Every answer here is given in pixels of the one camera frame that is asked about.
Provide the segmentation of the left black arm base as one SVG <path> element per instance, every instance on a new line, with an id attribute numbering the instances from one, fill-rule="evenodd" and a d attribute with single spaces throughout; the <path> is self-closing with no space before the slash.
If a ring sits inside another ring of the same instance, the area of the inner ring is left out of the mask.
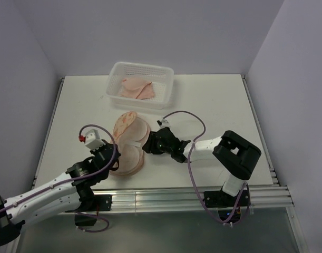
<path id="1" fill-rule="evenodd" d="M 104 221 L 105 218 L 100 216 L 101 212 L 111 210 L 112 195 L 96 194 L 94 201 L 89 208 L 77 210 L 74 215 L 74 223 L 77 228 L 86 229 L 93 227 L 97 221 Z"/>

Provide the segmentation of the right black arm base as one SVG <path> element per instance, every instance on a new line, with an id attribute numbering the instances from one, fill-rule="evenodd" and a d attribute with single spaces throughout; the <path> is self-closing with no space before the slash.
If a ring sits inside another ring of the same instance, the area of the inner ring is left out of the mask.
<path id="1" fill-rule="evenodd" d="M 218 216 L 222 221 L 229 218 L 236 204 L 237 196 L 232 197 L 223 191 L 205 191 L 203 202 L 207 208 L 225 208 L 218 211 Z M 237 202 L 237 207 L 232 217 L 228 220 L 228 225 L 234 225 L 244 220 L 250 213 L 250 194 L 249 190 L 243 190 Z"/>

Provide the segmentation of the peach pink bra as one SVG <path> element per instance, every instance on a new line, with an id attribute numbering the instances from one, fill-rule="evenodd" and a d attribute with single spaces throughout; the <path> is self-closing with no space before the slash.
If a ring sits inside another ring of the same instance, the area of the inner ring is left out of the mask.
<path id="1" fill-rule="evenodd" d="M 123 79 L 121 87 L 119 95 L 124 98 L 145 100 L 155 97 L 152 82 L 139 77 Z"/>

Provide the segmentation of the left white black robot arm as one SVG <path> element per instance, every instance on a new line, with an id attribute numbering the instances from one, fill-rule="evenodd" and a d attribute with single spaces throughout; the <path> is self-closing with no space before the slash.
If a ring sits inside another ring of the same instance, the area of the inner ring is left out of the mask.
<path id="1" fill-rule="evenodd" d="M 95 211 L 100 206 L 92 186 L 119 166 L 118 146 L 107 143 L 52 181 L 16 197 L 0 196 L 0 246 L 30 225 L 61 212 Z"/>

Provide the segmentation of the peach floral laundry bag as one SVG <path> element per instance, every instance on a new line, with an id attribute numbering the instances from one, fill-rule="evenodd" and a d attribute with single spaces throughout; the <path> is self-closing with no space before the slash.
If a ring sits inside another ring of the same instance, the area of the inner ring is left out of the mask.
<path id="1" fill-rule="evenodd" d="M 147 142 L 150 126 L 135 111 L 123 113 L 116 121 L 112 135 L 120 153 L 115 176 L 131 176 L 144 164 L 142 147 Z"/>

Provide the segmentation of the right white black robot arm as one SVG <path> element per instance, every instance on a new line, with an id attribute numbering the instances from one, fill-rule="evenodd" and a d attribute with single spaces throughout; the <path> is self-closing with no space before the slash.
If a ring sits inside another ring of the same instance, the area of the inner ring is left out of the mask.
<path id="1" fill-rule="evenodd" d="M 220 192 L 221 202 L 232 205 L 248 181 L 261 156 L 260 149 L 234 131 L 203 141 L 180 140 L 169 127 L 150 132 L 142 150 L 148 154 L 168 154 L 178 163 L 216 159 L 229 172 Z"/>

